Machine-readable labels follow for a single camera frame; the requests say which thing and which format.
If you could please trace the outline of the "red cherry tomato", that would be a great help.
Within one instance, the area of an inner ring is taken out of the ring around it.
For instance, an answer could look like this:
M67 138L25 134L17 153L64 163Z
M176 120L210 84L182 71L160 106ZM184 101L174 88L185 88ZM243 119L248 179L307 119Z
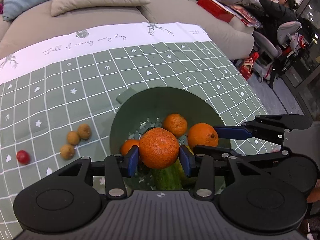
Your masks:
M28 165L30 163L30 155L24 150L20 150L16 153L16 159L22 165Z

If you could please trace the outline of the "red snack bag on floor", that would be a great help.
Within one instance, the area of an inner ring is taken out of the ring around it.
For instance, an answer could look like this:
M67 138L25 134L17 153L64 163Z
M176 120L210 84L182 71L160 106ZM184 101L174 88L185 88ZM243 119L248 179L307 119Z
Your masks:
M245 80L248 80L252 76L253 65L258 57L259 53L255 51L251 55L249 55L248 58L244 59L242 65L240 66L239 72Z

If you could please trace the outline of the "red box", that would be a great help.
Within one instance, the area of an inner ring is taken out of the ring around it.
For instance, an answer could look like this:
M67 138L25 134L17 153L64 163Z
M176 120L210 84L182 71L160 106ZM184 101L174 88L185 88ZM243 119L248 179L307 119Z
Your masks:
M231 22L235 14L216 0L198 0L197 4L204 10L224 22Z

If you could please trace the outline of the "yellow green pear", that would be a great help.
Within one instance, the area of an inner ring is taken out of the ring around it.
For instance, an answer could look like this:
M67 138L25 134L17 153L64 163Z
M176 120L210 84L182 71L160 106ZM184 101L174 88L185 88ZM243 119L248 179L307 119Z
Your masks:
M191 148L190 148L188 145L184 145L184 146L188 149L188 151L189 151L192 155L194 155L193 151L191 150Z

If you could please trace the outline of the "brown longan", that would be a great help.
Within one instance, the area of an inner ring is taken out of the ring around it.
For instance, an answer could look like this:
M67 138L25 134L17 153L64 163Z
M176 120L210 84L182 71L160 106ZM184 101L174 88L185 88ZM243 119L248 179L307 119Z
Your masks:
M88 140L92 135L91 128L88 124L80 124L77 133L82 140Z
M64 160L70 160L75 155L75 149L73 145L65 144L60 148L60 157Z
M76 146L80 143L80 137L76 131L70 131L67 134L67 142L73 146Z

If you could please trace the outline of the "green cucumber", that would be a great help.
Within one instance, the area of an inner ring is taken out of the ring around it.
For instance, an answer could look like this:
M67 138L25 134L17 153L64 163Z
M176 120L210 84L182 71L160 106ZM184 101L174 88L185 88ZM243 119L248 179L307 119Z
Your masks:
M151 180L158 191L181 190L180 161L176 160L171 166L157 170L151 170Z

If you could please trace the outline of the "large orange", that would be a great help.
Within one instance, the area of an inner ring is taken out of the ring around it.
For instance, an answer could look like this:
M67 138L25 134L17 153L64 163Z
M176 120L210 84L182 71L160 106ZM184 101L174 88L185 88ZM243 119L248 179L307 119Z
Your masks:
M142 163L151 169L164 169L178 158L179 142L169 131L156 127L143 134L139 141Z

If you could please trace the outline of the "beige sofa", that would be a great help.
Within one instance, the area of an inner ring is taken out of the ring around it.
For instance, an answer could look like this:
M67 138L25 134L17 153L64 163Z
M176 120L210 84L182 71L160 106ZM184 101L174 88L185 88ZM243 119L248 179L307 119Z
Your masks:
M150 0L141 7L95 7L51 15L51 1L39 4L12 22L1 21L1 57L32 44L100 25L124 23L189 23L202 27L230 59L248 57L254 46L253 28L238 18L224 22L195 0Z

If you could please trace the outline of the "grey office chair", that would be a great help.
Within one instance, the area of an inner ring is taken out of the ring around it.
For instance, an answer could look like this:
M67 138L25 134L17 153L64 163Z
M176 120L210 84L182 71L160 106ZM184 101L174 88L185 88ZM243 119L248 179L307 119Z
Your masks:
M255 40L253 51L259 54L253 70L257 73L259 82L265 81L271 88L273 87L280 63L304 47L303 37L298 33L301 28L302 24L298 21L282 24L277 30L276 44L260 32L253 33Z

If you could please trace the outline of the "green checked tablecloth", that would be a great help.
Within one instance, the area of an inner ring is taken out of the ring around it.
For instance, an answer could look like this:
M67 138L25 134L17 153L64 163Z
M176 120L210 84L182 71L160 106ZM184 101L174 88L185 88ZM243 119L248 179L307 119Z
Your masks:
M77 31L28 46L1 59L1 239L21 227L15 196L66 162L60 147L87 123L92 137L76 157L103 160L110 128L128 88L187 90L238 125L266 110L248 82L198 25L136 23ZM16 153L30 155L20 164Z

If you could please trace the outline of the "green colander bowl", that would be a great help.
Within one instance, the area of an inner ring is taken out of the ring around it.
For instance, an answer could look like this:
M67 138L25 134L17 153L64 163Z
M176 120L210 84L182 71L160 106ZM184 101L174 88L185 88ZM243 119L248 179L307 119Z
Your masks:
M150 129L161 127L164 119L173 113L183 116L191 127L197 123L222 126L219 114L204 100L182 89L155 87L136 92L132 88L122 92L116 100L121 107L112 122L110 132L110 151L120 152L122 144L129 139L140 139ZM131 190L156 190L151 180L151 170L139 163L135 175L124 180ZM185 176L180 168L182 189L195 186L196 178Z

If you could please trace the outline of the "small orange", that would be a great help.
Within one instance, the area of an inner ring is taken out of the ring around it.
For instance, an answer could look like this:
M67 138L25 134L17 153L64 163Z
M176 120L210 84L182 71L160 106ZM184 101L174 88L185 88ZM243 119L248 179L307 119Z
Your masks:
M120 148L121 155L125 156L133 146L139 146L139 140L129 139L125 141Z

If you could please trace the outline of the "seated person in black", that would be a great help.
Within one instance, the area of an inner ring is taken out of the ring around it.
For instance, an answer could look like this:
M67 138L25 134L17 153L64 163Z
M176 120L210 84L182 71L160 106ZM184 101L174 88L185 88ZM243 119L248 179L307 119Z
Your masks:
M279 27L284 23L297 20L295 10L298 9L299 5L295 0L278 0L278 2L259 0L259 2L264 11L259 20L263 24L261 33L274 45L277 45Z

